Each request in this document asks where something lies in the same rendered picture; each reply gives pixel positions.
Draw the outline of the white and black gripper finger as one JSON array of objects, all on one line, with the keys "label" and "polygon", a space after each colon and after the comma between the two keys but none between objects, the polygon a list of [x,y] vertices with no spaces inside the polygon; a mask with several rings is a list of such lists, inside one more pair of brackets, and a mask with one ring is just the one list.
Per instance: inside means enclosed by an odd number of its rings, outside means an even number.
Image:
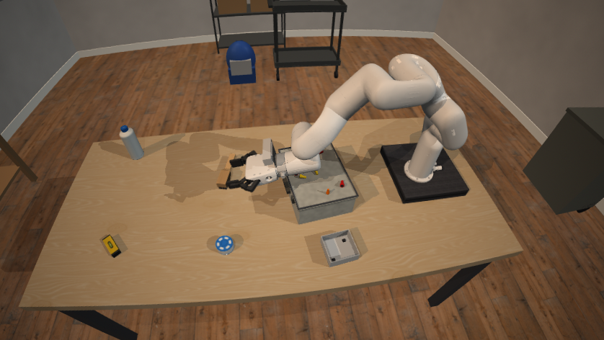
[{"label": "white and black gripper finger", "polygon": [[[245,181],[247,181],[247,182],[245,182]],[[251,183],[252,183],[252,185],[248,186]],[[235,188],[241,187],[242,189],[244,189],[245,191],[248,191],[248,192],[253,192],[259,183],[260,183],[260,179],[248,180],[245,177],[243,179],[241,179],[240,181],[237,179],[237,180],[232,180],[232,181],[226,182],[229,189],[235,189]]]},{"label": "white and black gripper finger", "polygon": [[245,156],[242,156],[241,158],[237,158],[237,159],[233,159],[230,160],[230,164],[231,166],[234,167],[238,167],[238,166],[243,166],[244,164],[246,165],[247,162],[247,158],[249,156],[253,156],[256,155],[257,153],[255,151],[251,151],[250,153],[247,153]]}]

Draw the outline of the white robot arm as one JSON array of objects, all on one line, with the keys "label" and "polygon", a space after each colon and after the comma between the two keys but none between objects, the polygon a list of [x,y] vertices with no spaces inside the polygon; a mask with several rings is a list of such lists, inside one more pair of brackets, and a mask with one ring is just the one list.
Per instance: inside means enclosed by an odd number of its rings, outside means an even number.
[{"label": "white robot arm", "polygon": [[312,126],[308,122],[294,126],[291,151],[276,153],[272,139],[263,139],[264,165],[274,162],[282,179],[318,171],[321,168],[319,153],[370,100],[380,110],[422,106],[425,113],[422,133],[412,159],[405,163],[404,172],[415,182],[430,181],[434,171],[442,170],[436,161],[443,146],[456,150],[466,142],[465,114],[445,93],[439,74],[424,58],[408,53],[397,55],[391,59],[388,73],[374,63],[364,65],[330,95]]}]

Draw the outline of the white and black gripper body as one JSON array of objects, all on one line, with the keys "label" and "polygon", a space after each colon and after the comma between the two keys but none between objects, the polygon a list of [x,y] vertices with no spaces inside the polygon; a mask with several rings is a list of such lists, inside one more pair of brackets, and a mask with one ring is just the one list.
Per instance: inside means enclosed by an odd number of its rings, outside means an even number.
[{"label": "white and black gripper body", "polygon": [[262,154],[249,156],[246,162],[245,178],[248,180],[260,179],[258,186],[268,184],[279,179],[279,173],[272,165],[265,166],[262,161]]}]

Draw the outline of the grey bottle with blue cap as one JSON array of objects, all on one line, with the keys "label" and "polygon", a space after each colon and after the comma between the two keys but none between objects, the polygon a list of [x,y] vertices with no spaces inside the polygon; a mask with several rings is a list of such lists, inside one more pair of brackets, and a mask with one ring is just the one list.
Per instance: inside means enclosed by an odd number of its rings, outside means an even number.
[{"label": "grey bottle with blue cap", "polygon": [[120,131],[120,138],[123,141],[130,157],[133,160],[138,160],[143,157],[143,149],[134,133],[134,130],[127,125],[122,126]]}]

